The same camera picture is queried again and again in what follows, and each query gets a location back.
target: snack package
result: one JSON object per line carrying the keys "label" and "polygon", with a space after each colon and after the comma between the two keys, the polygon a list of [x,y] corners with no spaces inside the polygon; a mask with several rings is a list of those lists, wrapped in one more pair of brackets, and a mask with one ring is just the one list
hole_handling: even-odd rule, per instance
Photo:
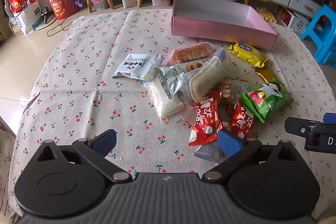
{"label": "snack package", "polygon": [[149,81],[155,74],[155,68],[160,65],[162,58],[162,54],[128,54],[118,66],[113,77],[126,76]]}
{"label": "snack package", "polygon": [[250,93],[243,93],[241,99],[260,122],[265,122],[276,109],[291,102],[290,95],[276,77]]}
{"label": "snack package", "polygon": [[235,105],[235,99],[238,99],[237,103],[239,103],[241,94],[249,91],[249,82],[243,79],[225,78],[212,90],[220,91],[222,93],[220,100],[221,104]]}
{"label": "snack package", "polygon": [[236,105],[235,113],[229,123],[231,133],[239,138],[248,138],[255,122],[253,113],[242,102]]}
{"label": "snack package", "polygon": [[162,62],[163,66],[173,66],[196,59],[210,57],[216,48],[210,42],[201,42],[191,46],[174,49]]}
{"label": "snack package", "polygon": [[155,75],[151,81],[146,82],[144,86],[152,98],[153,105],[160,120],[164,117],[178,114],[184,109],[184,105],[177,95],[171,99],[168,98],[157,75]]}
{"label": "snack package", "polygon": [[222,119],[218,112],[220,92],[214,92],[196,105],[196,122],[191,128],[189,146],[210,143],[217,139],[217,133],[223,128]]}
{"label": "snack package", "polygon": [[218,50],[207,64],[181,76],[181,91],[184,102],[194,105],[223,80],[229,72],[231,60],[224,48]]}
{"label": "snack package", "polygon": [[273,78],[277,78],[274,72],[268,66],[254,68],[254,70],[265,83],[272,82]]}
{"label": "snack package", "polygon": [[168,98],[173,98],[181,88],[180,77],[187,72],[202,67],[208,59],[198,59],[170,67],[158,67],[156,73],[159,81],[167,93]]}
{"label": "snack package", "polygon": [[198,147],[194,156],[220,164],[222,162],[221,153],[223,152],[218,147],[217,141],[213,141]]}
{"label": "snack package", "polygon": [[239,43],[232,43],[227,50],[253,67],[262,68],[269,59],[269,57],[256,48]]}

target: tablecloth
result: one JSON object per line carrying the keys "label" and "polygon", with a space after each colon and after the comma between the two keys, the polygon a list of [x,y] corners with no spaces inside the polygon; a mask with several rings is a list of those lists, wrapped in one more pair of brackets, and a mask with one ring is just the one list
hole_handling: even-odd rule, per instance
{"label": "tablecloth", "polygon": [[[215,163],[194,156],[188,147],[194,118],[173,123],[160,121],[150,95],[138,80],[112,78],[129,53],[162,53],[203,39],[171,35],[172,10],[133,10],[85,16],[73,23],[41,71],[23,114],[12,157],[9,195],[19,209],[13,189],[20,173],[46,139],[68,145],[93,138],[109,128],[118,132],[116,147],[106,157],[132,175],[138,172],[197,172]],[[288,134],[288,116],[322,121],[335,112],[335,98],[319,66],[300,39],[289,29],[272,24],[278,33],[268,65],[294,102],[256,124],[254,137],[264,144],[289,139],[315,174],[321,195],[314,211],[320,215],[336,203],[335,155],[307,152],[305,140]],[[229,43],[212,41],[218,48]],[[231,54],[229,76],[246,79],[250,88],[262,84],[253,67]]]}

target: pink box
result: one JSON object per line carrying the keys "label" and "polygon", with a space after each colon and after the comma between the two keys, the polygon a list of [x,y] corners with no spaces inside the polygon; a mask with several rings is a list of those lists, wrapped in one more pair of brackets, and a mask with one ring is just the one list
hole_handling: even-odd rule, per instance
{"label": "pink box", "polygon": [[174,0],[173,35],[247,44],[271,50],[278,35],[248,5],[229,0]]}

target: cartoon girl on package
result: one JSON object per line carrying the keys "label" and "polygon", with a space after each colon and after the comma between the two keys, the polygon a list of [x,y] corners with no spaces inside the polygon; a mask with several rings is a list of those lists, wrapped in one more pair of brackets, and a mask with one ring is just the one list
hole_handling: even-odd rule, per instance
{"label": "cartoon girl on package", "polygon": [[252,91],[249,97],[256,103],[258,107],[261,107],[263,101],[271,95],[281,97],[281,86],[277,82],[269,82],[262,85],[258,90]]}

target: silver snack package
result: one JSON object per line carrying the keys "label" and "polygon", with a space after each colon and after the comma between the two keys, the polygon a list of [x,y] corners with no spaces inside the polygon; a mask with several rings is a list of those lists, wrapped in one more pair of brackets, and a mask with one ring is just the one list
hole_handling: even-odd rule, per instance
{"label": "silver snack package", "polygon": [[156,73],[169,99],[173,98],[181,88],[180,77],[187,72],[202,67],[209,58],[192,60],[170,67],[158,67]]}
{"label": "silver snack package", "polygon": [[218,164],[224,160],[224,153],[217,145],[217,141],[201,145],[195,150],[194,156]]}
{"label": "silver snack package", "polygon": [[128,78],[149,81],[162,61],[162,54],[128,54],[113,74]]}

